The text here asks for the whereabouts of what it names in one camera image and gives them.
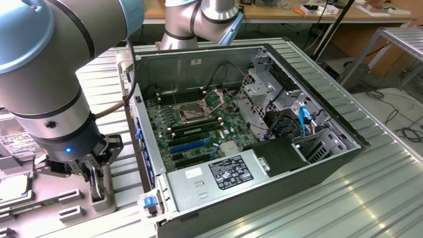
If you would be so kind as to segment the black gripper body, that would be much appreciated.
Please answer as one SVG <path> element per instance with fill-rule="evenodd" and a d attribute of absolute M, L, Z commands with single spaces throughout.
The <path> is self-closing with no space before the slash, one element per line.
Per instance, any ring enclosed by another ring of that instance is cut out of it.
<path fill-rule="evenodd" d="M 44 161 L 62 163 L 76 161 L 88 168 L 88 154 L 99 142 L 100 137 L 102 133 L 98 128 L 86 128 L 62 138 L 36 138 L 36 142 L 45 151 Z"/>

